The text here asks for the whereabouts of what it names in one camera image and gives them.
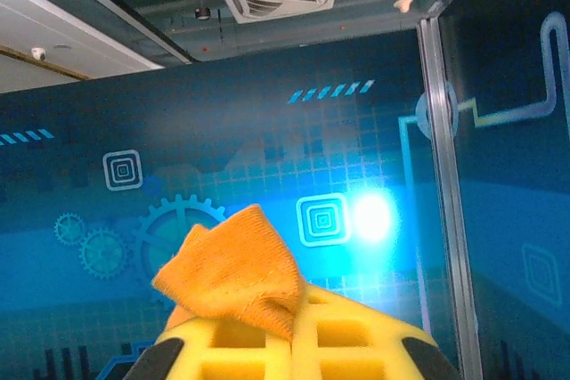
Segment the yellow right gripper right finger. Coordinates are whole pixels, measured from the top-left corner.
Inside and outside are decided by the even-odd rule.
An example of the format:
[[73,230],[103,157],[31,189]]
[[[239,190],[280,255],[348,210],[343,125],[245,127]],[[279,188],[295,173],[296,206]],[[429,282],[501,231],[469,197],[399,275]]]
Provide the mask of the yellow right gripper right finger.
[[460,379],[432,336],[309,285],[292,342],[294,379]]

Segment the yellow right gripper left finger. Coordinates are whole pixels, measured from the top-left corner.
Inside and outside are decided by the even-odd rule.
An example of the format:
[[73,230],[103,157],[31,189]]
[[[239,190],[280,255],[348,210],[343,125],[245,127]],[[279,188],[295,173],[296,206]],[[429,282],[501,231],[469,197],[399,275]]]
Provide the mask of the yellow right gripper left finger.
[[235,320],[193,318],[164,331],[126,373],[128,379],[284,380],[289,342]]

